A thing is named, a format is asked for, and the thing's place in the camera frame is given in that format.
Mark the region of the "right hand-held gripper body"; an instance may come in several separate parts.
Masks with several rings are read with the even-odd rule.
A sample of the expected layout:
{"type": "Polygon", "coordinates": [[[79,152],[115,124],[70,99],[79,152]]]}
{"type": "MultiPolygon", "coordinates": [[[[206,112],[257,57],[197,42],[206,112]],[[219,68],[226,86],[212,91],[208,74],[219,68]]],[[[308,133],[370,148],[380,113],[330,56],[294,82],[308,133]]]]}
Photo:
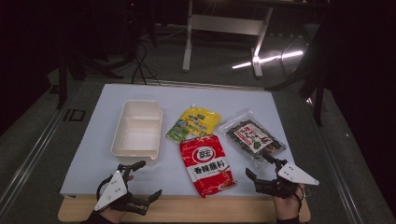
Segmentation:
{"type": "Polygon", "coordinates": [[[286,199],[295,193],[300,184],[318,186],[319,181],[294,163],[276,161],[276,179],[269,182],[264,193],[286,199]]]}

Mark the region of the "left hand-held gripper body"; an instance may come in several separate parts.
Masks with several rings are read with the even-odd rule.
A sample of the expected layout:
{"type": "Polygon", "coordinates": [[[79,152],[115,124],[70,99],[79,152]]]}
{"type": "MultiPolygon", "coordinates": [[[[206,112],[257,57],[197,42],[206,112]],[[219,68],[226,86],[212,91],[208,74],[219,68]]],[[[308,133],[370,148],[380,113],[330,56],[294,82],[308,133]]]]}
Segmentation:
{"type": "Polygon", "coordinates": [[[93,208],[94,213],[100,213],[108,207],[121,212],[134,213],[145,216],[149,206],[141,205],[145,199],[136,198],[128,189],[128,183],[134,177],[130,175],[124,179],[117,170],[114,175],[104,180],[98,187],[97,202],[93,208]]]}

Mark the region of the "clear dried seaweed packet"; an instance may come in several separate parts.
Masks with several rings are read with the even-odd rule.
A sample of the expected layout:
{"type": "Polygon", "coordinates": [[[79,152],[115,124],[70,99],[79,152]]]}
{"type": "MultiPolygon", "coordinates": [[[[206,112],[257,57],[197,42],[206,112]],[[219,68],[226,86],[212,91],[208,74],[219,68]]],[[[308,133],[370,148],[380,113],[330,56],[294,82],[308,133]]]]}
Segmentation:
{"type": "Polygon", "coordinates": [[[257,168],[270,163],[262,156],[263,152],[275,157],[287,149],[283,142],[255,120],[250,108],[238,111],[224,120],[219,125],[219,132],[257,168]]]}

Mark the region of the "white divided plastic container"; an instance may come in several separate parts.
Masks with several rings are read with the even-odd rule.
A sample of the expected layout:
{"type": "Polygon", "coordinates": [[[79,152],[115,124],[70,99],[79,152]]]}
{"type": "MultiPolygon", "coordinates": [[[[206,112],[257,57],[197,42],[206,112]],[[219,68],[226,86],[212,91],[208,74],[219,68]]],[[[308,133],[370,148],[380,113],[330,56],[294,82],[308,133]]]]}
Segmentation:
{"type": "Polygon", "coordinates": [[[154,164],[159,156],[163,111],[156,101],[124,103],[111,147],[122,163],[154,164]]]}

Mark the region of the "red seasoning packet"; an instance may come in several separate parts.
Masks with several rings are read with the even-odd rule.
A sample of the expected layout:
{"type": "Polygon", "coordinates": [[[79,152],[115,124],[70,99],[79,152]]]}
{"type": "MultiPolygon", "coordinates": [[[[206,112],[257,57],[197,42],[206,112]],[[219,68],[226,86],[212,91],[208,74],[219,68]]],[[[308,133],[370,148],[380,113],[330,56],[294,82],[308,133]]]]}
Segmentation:
{"type": "Polygon", "coordinates": [[[191,181],[202,198],[237,184],[219,138],[214,134],[182,141],[179,150],[191,181]]]}

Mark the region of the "yellow spouted sauce pouch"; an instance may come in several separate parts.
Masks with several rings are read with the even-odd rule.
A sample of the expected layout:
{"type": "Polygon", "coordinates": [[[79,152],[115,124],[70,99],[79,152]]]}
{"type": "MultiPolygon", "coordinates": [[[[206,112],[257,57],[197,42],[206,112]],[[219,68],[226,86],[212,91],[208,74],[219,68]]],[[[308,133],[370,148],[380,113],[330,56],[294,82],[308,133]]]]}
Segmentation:
{"type": "Polygon", "coordinates": [[[186,109],[177,119],[166,137],[180,144],[182,141],[212,134],[221,115],[203,107],[186,109]]]}

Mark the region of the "person's left hand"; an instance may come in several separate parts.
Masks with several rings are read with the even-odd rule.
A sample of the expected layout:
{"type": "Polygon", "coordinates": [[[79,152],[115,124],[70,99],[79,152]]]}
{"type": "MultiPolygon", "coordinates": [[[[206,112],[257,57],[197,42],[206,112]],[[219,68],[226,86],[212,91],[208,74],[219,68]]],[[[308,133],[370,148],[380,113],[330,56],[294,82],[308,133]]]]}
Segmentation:
{"type": "Polygon", "coordinates": [[[114,209],[108,207],[107,209],[100,212],[99,215],[114,224],[120,224],[123,217],[125,216],[125,212],[114,210],[114,209]]]}

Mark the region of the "person's right hand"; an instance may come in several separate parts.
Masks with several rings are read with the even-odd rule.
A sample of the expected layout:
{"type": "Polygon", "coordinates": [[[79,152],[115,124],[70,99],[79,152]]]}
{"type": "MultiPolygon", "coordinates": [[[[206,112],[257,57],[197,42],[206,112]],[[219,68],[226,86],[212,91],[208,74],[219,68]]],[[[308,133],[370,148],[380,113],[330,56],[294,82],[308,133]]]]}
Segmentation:
{"type": "Polygon", "coordinates": [[[299,216],[301,202],[304,198],[304,184],[300,184],[294,194],[289,198],[283,199],[273,196],[276,217],[287,219],[299,216]]]}

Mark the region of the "black chair legs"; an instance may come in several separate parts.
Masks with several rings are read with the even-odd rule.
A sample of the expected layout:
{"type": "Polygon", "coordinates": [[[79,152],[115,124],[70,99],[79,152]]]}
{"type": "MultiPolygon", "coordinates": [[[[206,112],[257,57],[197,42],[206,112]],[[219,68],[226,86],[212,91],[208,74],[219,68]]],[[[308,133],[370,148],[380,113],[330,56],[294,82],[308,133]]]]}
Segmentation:
{"type": "Polygon", "coordinates": [[[280,91],[303,80],[304,83],[298,94],[305,100],[314,97],[313,115],[318,126],[322,125],[321,107],[327,75],[326,69],[332,51],[332,43],[329,42],[326,34],[326,30],[320,23],[305,23],[303,37],[307,41],[308,47],[302,59],[285,80],[265,87],[268,91],[280,91]]]}

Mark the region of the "black metal stand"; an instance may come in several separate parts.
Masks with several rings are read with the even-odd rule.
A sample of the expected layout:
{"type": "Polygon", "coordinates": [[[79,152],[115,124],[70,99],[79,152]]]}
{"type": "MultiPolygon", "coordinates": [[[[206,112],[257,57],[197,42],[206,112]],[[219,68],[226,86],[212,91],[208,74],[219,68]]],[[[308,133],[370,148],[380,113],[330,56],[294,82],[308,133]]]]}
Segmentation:
{"type": "Polygon", "coordinates": [[[59,49],[58,50],[58,83],[50,89],[51,94],[58,95],[57,109],[61,109],[67,100],[67,74],[70,73],[76,80],[84,80],[87,76],[83,65],[86,64],[90,68],[103,74],[105,77],[121,78],[112,72],[112,69],[122,67],[128,63],[129,58],[124,57],[121,61],[115,63],[103,64],[97,60],[89,58],[81,51],[75,49],[59,49]]]}

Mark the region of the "metal floor rail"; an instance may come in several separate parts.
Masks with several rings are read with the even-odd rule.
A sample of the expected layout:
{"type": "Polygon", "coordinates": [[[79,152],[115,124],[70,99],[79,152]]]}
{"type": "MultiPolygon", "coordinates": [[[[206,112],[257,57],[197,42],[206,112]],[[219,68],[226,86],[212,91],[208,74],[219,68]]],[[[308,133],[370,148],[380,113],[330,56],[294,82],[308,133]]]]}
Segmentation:
{"type": "Polygon", "coordinates": [[[305,100],[304,103],[311,112],[314,130],[320,143],[320,155],[324,159],[323,167],[326,169],[325,176],[320,179],[320,185],[323,189],[332,192],[332,195],[328,197],[329,200],[335,199],[341,203],[340,208],[347,218],[347,224],[364,224],[361,212],[347,183],[345,172],[342,170],[342,166],[346,165],[347,162],[336,157],[334,147],[331,146],[331,141],[321,126],[322,118],[317,118],[315,115],[316,104],[311,98],[305,100]]]}
{"type": "Polygon", "coordinates": [[[12,204],[14,204],[16,198],[18,197],[21,189],[23,188],[25,182],[32,173],[35,165],[40,159],[41,155],[44,153],[45,148],[50,142],[51,137],[55,133],[56,129],[62,122],[62,119],[66,115],[66,108],[70,105],[71,100],[76,95],[77,91],[81,88],[82,82],[75,82],[66,93],[66,100],[60,109],[56,109],[52,115],[46,128],[40,134],[35,145],[29,151],[23,163],[18,167],[11,181],[7,185],[5,191],[0,196],[0,217],[4,217],[12,204]]]}

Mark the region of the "white metal desk frame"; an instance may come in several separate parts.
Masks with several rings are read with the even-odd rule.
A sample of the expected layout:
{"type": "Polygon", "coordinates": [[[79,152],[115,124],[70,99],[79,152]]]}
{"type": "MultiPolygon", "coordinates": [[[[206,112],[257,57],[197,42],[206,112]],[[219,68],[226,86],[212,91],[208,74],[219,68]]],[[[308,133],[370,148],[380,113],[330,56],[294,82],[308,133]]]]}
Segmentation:
{"type": "Polygon", "coordinates": [[[250,65],[253,67],[256,78],[262,78],[262,62],[260,59],[260,50],[263,40],[268,29],[270,19],[274,9],[269,7],[262,21],[237,19],[219,16],[199,15],[192,12],[193,0],[188,0],[188,16],[187,16],[187,39],[184,52],[182,71],[189,72],[191,69],[191,52],[192,42],[191,36],[193,30],[222,32],[239,35],[255,35],[257,43],[251,49],[250,65]]]}

